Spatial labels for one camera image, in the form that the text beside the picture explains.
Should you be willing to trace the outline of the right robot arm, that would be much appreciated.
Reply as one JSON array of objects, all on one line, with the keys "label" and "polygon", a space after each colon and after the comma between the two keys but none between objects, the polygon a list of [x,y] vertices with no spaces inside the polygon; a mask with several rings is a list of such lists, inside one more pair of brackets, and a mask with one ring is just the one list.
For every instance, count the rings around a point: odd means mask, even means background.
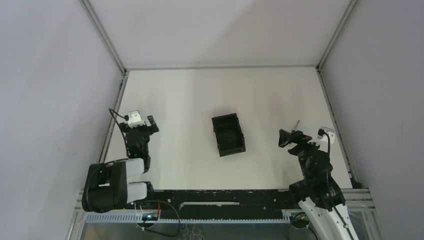
[{"label": "right robot arm", "polygon": [[289,203],[301,208],[319,240],[357,240],[346,199],[331,172],[331,145],[335,132],[320,127],[313,138],[300,130],[279,130],[278,146],[297,157],[302,180],[289,185]]}]

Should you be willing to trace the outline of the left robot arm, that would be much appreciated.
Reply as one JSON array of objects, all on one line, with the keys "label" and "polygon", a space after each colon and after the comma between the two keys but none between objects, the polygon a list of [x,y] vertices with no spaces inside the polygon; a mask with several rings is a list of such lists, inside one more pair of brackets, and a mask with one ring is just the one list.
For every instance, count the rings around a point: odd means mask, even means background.
[{"label": "left robot arm", "polygon": [[149,171],[150,137],[159,132],[154,117],[147,117],[149,124],[135,111],[128,115],[127,122],[120,123],[125,139],[126,158],[110,162],[91,164],[84,185],[81,204],[85,212],[106,213],[124,209],[135,201],[149,209],[157,196],[149,181],[131,182],[130,178]]}]

